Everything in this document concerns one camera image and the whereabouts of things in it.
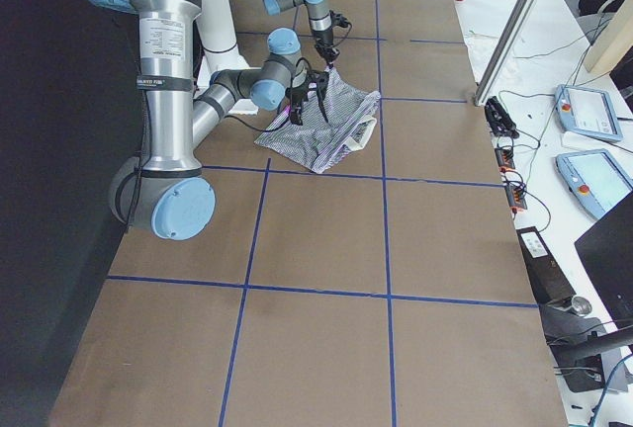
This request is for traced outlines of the striped navy white polo shirt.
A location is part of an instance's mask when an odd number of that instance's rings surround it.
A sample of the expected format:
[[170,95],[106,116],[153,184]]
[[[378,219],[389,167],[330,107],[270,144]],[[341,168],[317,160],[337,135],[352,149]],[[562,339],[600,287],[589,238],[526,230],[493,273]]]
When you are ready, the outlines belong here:
[[377,123],[381,94],[366,92],[346,83],[334,68],[329,69],[324,97],[329,119],[326,123],[314,91],[303,106],[303,123],[293,125],[280,116],[255,140],[308,170],[321,174],[349,153],[361,150]]

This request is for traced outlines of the clear plastic bag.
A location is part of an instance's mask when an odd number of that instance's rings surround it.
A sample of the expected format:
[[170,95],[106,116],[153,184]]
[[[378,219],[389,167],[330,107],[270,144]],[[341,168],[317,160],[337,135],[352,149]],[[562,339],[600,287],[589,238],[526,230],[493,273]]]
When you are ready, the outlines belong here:
[[[467,47],[475,82],[480,84],[497,47],[498,37],[469,31],[464,35],[464,43]],[[498,81],[501,84],[519,84],[521,82],[519,72],[518,60],[512,51],[503,65]]]

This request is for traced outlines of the black clamp tool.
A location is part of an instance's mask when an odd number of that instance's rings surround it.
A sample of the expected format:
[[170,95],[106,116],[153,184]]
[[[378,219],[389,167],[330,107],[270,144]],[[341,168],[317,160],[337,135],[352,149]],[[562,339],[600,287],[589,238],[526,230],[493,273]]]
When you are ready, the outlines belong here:
[[515,122],[497,96],[491,96],[484,106],[485,116],[494,136],[519,138]]

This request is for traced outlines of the orange black connector block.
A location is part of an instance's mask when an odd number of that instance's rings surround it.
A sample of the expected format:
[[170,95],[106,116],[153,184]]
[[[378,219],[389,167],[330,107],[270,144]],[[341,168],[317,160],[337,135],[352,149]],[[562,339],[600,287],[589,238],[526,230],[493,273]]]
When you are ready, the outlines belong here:
[[527,210],[527,185],[515,168],[513,149],[496,147],[495,157],[510,210],[514,215]]

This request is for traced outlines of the far teach pendant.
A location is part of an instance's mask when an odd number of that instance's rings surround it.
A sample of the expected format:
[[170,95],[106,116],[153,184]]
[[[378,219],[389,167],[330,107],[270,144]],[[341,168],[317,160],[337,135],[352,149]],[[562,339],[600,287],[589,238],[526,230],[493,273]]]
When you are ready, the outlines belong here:
[[565,131],[619,142],[623,133],[607,92],[581,86],[559,85],[555,109]]

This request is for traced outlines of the teach pendant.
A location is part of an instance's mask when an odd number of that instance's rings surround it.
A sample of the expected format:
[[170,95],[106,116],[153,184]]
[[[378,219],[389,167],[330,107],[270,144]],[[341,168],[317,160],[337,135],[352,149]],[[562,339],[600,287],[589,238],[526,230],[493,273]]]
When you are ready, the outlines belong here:
[[559,154],[555,163],[569,191],[594,219],[632,192],[631,177],[606,149]]
[[619,142],[623,133],[607,92],[581,86],[559,85],[555,109],[565,131]]

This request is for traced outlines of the near teach pendant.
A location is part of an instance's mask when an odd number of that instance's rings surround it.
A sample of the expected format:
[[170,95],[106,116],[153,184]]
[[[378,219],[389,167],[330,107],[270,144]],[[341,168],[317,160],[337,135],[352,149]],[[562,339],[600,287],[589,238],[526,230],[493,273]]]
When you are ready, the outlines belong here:
[[594,219],[632,192],[631,177],[606,149],[559,154],[555,163],[569,191]]

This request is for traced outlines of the black power supply box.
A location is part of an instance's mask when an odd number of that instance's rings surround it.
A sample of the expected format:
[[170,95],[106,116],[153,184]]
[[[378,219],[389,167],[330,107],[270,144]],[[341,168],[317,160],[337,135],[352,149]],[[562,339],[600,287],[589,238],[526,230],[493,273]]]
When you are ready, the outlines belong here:
[[516,231],[535,300],[547,304],[576,294],[535,226]]

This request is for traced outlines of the black monitor stand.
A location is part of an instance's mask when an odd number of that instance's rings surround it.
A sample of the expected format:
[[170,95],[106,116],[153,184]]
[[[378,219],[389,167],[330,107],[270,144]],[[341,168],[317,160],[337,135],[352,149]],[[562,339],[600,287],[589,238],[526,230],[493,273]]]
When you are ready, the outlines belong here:
[[616,364],[621,349],[632,346],[632,197],[599,219],[575,247],[615,330],[608,333],[595,318],[543,307],[556,367],[572,392],[605,386],[626,392],[632,381]]

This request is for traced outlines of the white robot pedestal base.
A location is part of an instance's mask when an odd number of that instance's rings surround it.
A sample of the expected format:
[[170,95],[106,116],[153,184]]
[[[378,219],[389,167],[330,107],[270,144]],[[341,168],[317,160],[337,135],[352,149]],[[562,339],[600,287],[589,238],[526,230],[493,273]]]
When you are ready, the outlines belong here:
[[202,13],[196,25],[205,57],[197,80],[196,97],[200,97],[209,87],[214,72],[250,69],[251,66],[240,53],[229,0],[202,0]]

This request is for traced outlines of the aluminium frame post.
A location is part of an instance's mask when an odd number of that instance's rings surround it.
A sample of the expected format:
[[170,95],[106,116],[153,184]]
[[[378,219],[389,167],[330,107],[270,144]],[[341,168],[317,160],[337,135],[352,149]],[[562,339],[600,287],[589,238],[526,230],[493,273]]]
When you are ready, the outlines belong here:
[[499,38],[474,95],[474,104],[482,107],[500,77],[503,66],[537,0],[517,0]]

